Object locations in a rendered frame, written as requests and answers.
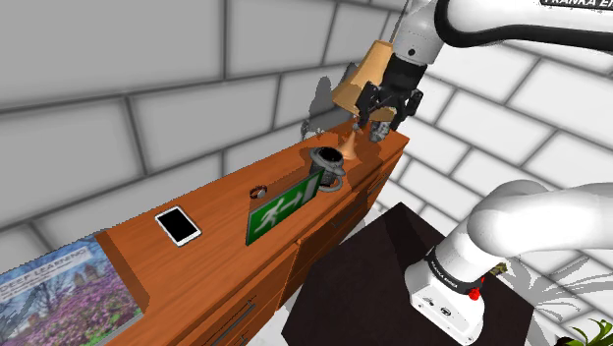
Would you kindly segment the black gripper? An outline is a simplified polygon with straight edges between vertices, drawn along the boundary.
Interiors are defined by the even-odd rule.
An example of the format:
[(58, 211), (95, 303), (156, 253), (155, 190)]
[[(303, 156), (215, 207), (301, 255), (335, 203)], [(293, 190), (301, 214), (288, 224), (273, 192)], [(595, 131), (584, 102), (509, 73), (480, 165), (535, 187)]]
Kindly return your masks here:
[(407, 117), (415, 116), (423, 98), (423, 92), (417, 87), (426, 69), (426, 65), (416, 65), (393, 53), (383, 73), (381, 84), (377, 86), (366, 82), (356, 100), (360, 117), (358, 126), (363, 129), (370, 114), (380, 109), (385, 100), (389, 100), (396, 109), (390, 123), (391, 130), (396, 131)]

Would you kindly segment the small grey speckled object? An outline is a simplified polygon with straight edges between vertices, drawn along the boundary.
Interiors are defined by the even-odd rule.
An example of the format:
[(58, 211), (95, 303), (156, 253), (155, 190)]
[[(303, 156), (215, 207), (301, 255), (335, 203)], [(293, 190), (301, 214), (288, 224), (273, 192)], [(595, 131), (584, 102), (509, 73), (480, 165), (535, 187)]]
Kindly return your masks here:
[(369, 130), (369, 139), (373, 143), (379, 143), (387, 137), (389, 131), (389, 122), (372, 121)]

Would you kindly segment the tan table lamp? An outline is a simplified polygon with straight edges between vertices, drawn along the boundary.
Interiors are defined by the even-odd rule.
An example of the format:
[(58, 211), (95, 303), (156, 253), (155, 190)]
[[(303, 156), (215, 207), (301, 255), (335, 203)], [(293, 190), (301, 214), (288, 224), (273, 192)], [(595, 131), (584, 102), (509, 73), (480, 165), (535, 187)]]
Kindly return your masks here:
[[(332, 101), (339, 107), (359, 117), (356, 107), (362, 88), (366, 82), (372, 82), (379, 86), (382, 82), (383, 73), (393, 52), (390, 42), (375, 40), (362, 58), (358, 67), (337, 87), (332, 90)], [(391, 122), (396, 111), (389, 106), (382, 106), (370, 114), (369, 120), (379, 122)], [(352, 130), (348, 139), (338, 147), (343, 157), (347, 160), (357, 158), (355, 152), (356, 133), (362, 129)]]

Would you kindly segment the grey mug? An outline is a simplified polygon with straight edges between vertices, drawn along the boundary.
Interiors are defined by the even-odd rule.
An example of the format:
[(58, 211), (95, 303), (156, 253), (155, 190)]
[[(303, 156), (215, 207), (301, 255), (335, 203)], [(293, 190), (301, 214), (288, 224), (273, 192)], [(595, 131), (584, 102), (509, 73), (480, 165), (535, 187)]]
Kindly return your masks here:
[(309, 156), (311, 158), (309, 173), (323, 171), (318, 190), (326, 193), (340, 190), (343, 186), (343, 177), (346, 175), (342, 153), (334, 147), (320, 146), (311, 148)]

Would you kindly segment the green exit sign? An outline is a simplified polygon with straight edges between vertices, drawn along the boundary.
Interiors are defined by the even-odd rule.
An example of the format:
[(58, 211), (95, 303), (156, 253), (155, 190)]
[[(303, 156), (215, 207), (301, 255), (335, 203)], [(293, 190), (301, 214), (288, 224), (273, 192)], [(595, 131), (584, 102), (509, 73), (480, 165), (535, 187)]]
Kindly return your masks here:
[(246, 245), (249, 246), (312, 200), (318, 191), (324, 170), (318, 169), (282, 194), (258, 206), (249, 213)]

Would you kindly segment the dark robot stand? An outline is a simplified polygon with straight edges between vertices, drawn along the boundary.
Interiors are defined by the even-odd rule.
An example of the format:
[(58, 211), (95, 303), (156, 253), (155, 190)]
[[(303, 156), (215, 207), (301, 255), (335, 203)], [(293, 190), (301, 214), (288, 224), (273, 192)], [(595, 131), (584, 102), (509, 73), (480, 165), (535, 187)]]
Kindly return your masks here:
[(405, 269), (443, 235), (399, 202), (310, 268), (288, 346), (460, 346), (410, 303)]

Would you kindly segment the wooden chest of drawers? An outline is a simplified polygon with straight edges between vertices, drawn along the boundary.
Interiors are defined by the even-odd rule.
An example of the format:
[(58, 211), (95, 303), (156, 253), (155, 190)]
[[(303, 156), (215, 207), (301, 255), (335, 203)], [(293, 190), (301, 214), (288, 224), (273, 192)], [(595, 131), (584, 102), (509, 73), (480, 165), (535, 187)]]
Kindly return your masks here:
[[(246, 245), (248, 217), (265, 185), (271, 200), (300, 182), (308, 151), (337, 146), (350, 122), (289, 146), (223, 178), (97, 234), (96, 239), (142, 310), (142, 317), (106, 346), (202, 346), (233, 338), (261, 310), (272, 314), (304, 235), (339, 221), (351, 230), (372, 205), (368, 191), (389, 174), (408, 138), (392, 131), (379, 143), (356, 138), (357, 158), (344, 164), (342, 188), (317, 193), (305, 206)], [(202, 234), (177, 247), (154, 216), (179, 205)]]

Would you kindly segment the white tablet with black screen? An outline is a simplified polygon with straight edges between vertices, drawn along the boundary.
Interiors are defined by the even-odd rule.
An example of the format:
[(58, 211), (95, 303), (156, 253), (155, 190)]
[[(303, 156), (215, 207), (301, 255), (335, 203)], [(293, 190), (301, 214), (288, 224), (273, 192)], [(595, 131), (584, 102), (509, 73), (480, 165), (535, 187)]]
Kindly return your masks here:
[(185, 246), (202, 234), (179, 205), (156, 214), (154, 219), (177, 247)]

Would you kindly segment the book with flower cover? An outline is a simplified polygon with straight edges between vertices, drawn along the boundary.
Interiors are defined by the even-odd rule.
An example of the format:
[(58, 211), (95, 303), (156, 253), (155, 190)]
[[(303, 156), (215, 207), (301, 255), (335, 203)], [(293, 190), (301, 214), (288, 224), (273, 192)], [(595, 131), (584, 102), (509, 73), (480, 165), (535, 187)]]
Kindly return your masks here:
[(104, 346), (141, 317), (92, 235), (0, 274), (0, 346)]

